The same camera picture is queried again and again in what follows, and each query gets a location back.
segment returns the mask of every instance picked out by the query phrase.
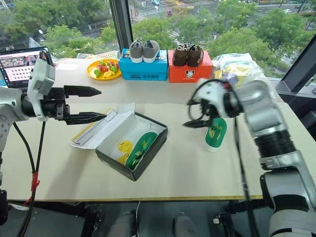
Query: table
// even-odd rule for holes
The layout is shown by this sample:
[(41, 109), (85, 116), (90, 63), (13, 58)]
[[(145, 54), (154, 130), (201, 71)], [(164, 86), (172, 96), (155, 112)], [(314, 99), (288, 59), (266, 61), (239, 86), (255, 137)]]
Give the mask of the table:
[[(70, 98), (72, 113), (103, 112), (119, 103), (136, 102), (136, 111), (166, 124), (169, 133), (153, 161), (136, 182), (102, 163), (94, 151), (70, 147), (71, 138), (84, 125), (66, 126), (50, 119), (46, 125), (40, 185), (36, 200), (53, 201), (123, 201), (123, 200), (205, 200), (241, 199), (243, 191), (237, 151), (233, 137), (233, 119), (227, 119), (228, 131), (221, 149), (206, 151), (200, 143), (201, 130), (182, 126), (188, 120), (184, 105), (193, 91), (192, 84), (170, 84), (165, 81), (94, 81), (84, 75), (80, 61), (75, 70), (57, 68), (56, 85), (90, 85), (103, 92), (91, 98)], [(315, 141), (285, 103), (278, 103), (289, 126), (297, 149), (302, 151), (310, 173), (316, 181)], [(242, 116), (238, 117), (241, 154), (244, 160), (250, 194), (261, 198), (259, 176), (264, 171), (259, 154)], [(18, 123), (33, 151), (37, 154), (41, 123), (32, 118)], [(31, 167), (23, 142), (14, 128), (3, 152), (3, 189), (9, 199), (28, 199)]]

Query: open shoe box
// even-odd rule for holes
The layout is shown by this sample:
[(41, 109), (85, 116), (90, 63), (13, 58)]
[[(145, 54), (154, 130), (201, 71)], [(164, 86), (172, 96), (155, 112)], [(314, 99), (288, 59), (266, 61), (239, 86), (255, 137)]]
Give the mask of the open shoe box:
[[(135, 104), (121, 105), (117, 112), (109, 109), (106, 112), (106, 118), (86, 127), (73, 138), (70, 145), (81, 149), (94, 149), (102, 162), (136, 181), (166, 141), (168, 129), (166, 125), (136, 113), (134, 110)], [(142, 153), (134, 169), (121, 163), (123, 160), (127, 161), (127, 154), (133, 154), (132, 150), (138, 140), (147, 132), (154, 132), (157, 137), (147, 151)]]

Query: blue shoe box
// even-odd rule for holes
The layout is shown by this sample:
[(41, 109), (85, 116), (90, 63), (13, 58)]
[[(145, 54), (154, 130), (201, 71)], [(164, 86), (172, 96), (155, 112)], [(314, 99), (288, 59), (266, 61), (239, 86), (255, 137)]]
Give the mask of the blue shoe box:
[(160, 50), (153, 63), (133, 63), (125, 48), (118, 64), (125, 80), (167, 80), (167, 50)]

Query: window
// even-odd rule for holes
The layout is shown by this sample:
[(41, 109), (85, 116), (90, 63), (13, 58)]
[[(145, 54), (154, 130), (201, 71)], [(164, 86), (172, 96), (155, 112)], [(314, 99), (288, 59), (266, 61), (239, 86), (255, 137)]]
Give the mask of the window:
[(0, 0), (0, 51), (48, 46), (56, 58), (118, 50), (108, 0)]
[(128, 0), (133, 37), (161, 49), (199, 44), (212, 58), (246, 53), (282, 78), (316, 33), (316, 1)]

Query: laptop screen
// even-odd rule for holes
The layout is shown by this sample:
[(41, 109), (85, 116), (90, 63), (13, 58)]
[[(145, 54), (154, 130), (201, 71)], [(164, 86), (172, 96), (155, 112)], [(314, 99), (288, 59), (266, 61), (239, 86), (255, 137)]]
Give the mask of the laptop screen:
[(36, 60), (44, 47), (0, 52), (0, 71), (9, 88), (26, 89)]

